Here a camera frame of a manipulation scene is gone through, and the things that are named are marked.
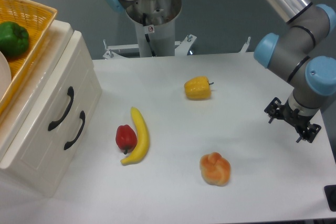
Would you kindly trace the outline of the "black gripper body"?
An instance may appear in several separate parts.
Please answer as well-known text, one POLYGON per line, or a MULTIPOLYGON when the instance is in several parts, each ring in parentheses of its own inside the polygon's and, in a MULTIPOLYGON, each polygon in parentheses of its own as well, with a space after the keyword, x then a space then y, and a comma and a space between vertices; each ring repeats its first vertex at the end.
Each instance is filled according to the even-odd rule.
POLYGON ((299 132, 303 132, 308 129, 312 116, 300 115, 299 112, 299 109, 292 110, 288 102, 280 108, 281 119, 293 126, 299 132))

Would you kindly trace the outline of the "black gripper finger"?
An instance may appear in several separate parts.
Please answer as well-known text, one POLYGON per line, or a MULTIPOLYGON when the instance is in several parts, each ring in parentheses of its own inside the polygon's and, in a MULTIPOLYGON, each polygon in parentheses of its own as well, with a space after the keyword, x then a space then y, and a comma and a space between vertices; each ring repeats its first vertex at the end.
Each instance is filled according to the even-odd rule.
POLYGON ((308 143, 312 143, 320 130, 321 126, 318 124, 308 124, 307 127, 296 126, 296 131, 299 134, 296 142, 307 141, 308 143))
POLYGON ((281 120, 281 101, 275 97, 272 101, 266 106, 264 112, 268 115, 269 121, 271 124, 274 119, 281 120))

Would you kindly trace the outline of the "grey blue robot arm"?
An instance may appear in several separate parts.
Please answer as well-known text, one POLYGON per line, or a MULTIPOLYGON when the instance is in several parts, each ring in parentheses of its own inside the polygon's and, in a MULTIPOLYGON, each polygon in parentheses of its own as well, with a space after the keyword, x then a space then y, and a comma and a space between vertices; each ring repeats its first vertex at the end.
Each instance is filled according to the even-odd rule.
MULTIPOLYGON (((175 20, 181 0, 105 0, 116 12, 133 21, 142 57, 184 56, 195 38, 175 41, 175 20)), ((313 142, 321 127, 311 119, 335 93, 335 59, 311 58, 315 46, 335 29, 335 11, 311 0, 267 0, 289 26, 286 34, 267 34, 257 45, 254 58, 293 87, 286 103, 274 98, 265 108, 271 120, 293 126, 299 140, 313 142)))

